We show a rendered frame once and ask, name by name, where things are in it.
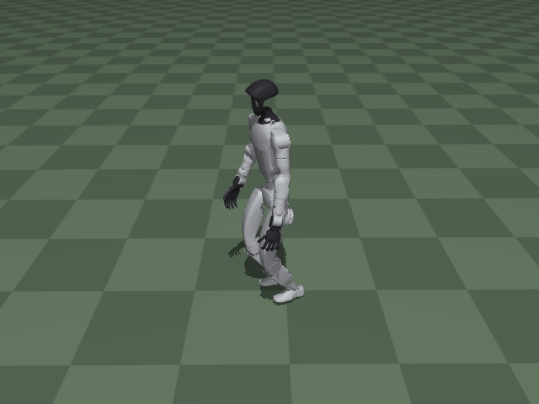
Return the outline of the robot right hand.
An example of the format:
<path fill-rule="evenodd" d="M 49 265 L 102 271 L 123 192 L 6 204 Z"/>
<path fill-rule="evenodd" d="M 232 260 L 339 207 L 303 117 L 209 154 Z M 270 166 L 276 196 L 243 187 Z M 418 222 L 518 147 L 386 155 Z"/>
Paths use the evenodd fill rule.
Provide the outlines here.
<path fill-rule="evenodd" d="M 237 207 L 237 196 L 239 194 L 240 188 L 243 187 L 243 185 L 238 184 L 239 180 L 240 180 L 240 177 L 236 176 L 232 182 L 233 186 L 230 187 L 229 190 L 224 194 L 223 201 L 224 201 L 225 207 L 228 208 L 229 210 L 231 209 L 231 207 L 234 209 L 233 203 Z M 231 204 L 231 207 L 230 207 L 230 204 Z"/>

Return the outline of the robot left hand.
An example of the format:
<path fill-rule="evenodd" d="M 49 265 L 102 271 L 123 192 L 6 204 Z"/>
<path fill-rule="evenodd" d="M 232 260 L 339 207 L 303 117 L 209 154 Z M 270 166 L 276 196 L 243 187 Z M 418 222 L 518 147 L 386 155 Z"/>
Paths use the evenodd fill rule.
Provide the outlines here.
<path fill-rule="evenodd" d="M 279 230 L 281 229 L 282 225 L 281 226 L 272 226 L 272 223 L 273 223 L 273 216 L 270 217 L 269 230 L 266 232 L 266 234 L 263 237 L 261 237 L 258 240 L 258 243 L 260 243 L 265 239 L 265 243 L 261 247 L 262 250 L 265 249 L 266 251 L 269 251 L 269 250 L 274 251 L 274 250 L 279 249 L 279 246 L 280 246 L 280 232 L 279 232 Z M 282 221 L 282 223 L 283 223 L 283 221 Z M 276 242 L 277 242 L 277 244 L 276 244 L 276 248 L 275 248 L 275 243 Z M 268 243 L 269 243 L 269 245 L 266 248 Z M 271 243 L 273 243 L 272 248 L 270 248 Z"/>

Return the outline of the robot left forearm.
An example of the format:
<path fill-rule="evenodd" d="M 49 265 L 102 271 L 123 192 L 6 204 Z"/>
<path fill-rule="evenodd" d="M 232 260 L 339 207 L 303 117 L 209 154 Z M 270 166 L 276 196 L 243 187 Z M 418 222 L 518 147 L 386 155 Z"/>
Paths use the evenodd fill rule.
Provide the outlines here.
<path fill-rule="evenodd" d="M 272 226 L 281 226 L 285 214 L 286 199 L 289 197 L 289 186 L 286 178 L 280 177 L 275 180 L 274 202 L 272 207 Z"/>

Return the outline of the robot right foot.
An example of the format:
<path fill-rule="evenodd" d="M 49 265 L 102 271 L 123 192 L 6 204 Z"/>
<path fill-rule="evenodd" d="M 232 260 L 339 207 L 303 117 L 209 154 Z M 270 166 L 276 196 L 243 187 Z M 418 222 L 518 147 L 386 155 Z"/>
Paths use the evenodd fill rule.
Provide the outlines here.
<path fill-rule="evenodd" d="M 291 278 L 292 278 L 292 276 L 291 276 Z M 260 279 L 259 284 L 263 285 L 263 286 L 269 286 L 269 285 L 274 285 L 274 284 L 277 284 L 277 283 L 274 280 L 272 280 L 269 276 L 267 276 L 265 278 Z"/>

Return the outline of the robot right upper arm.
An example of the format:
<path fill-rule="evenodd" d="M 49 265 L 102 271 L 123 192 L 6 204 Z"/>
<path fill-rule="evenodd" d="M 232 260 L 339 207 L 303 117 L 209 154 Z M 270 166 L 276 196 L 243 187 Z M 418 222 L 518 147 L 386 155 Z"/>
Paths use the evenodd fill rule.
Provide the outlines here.
<path fill-rule="evenodd" d="M 250 115 L 248 116 L 249 138 L 250 138 L 250 140 L 251 140 L 251 120 L 252 120 L 252 118 L 253 118 L 255 115 L 256 115 L 256 114 L 253 113 L 253 114 L 250 114 Z M 246 148 L 245 148 L 245 152 L 246 152 L 247 154 L 249 154 L 249 156 L 251 156 L 252 158 L 256 158 L 252 141 L 251 141 L 249 144 L 247 144 L 247 146 L 246 146 Z"/>

